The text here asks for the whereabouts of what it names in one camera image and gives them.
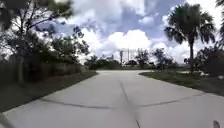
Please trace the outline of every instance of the concrete road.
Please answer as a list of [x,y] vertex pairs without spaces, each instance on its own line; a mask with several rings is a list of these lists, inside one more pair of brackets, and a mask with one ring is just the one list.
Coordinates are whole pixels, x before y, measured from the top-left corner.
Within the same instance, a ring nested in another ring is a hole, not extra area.
[[17,128],[224,127],[224,97],[139,76],[99,75],[4,115]]

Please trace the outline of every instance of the grass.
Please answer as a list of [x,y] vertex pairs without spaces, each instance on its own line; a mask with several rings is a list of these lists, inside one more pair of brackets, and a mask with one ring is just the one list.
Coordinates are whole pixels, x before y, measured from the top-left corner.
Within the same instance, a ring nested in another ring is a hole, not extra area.
[[184,74],[177,72],[144,72],[140,75],[224,96],[224,80],[217,77],[202,77],[198,73]]
[[53,92],[70,87],[82,80],[90,78],[97,73],[88,71],[68,76],[52,77],[44,82],[30,83],[25,87],[10,85],[0,89],[0,112],[10,110],[30,101],[36,100]]

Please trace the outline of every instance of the tree trunk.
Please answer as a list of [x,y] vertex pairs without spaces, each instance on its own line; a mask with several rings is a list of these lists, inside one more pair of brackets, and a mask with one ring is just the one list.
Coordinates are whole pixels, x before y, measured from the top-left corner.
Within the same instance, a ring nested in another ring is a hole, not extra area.
[[194,43],[189,43],[190,45],[190,73],[194,72]]
[[18,64],[18,82],[20,85],[24,84],[24,73],[23,73],[23,64],[24,58],[19,56],[19,64]]

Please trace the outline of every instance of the sky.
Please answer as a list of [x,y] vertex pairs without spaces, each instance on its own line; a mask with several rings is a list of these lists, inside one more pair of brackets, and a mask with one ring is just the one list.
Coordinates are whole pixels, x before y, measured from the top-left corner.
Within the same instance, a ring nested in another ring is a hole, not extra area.
[[[119,50],[139,48],[149,52],[164,48],[167,55],[178,63],[189,57],[187,42],[168,41],[164,34],[167,16],[176,5],[188,2],[200,4],[214,18],[216,28],[221,24],[221,8],[215,0],[72,0],[75,15],[59,28],[61,35],[80,26],[84,40],[90,46],[90,55],[115,55]],[[205,45],[196,41],[195,54]]]

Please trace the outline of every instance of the bush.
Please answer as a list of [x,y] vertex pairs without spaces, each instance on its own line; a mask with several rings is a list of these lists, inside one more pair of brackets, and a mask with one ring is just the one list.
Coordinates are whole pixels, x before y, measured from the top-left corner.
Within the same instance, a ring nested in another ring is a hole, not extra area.
[[9,61],[0,61],[0,86],[6,86],[17,81],[16,65],[16,63]]

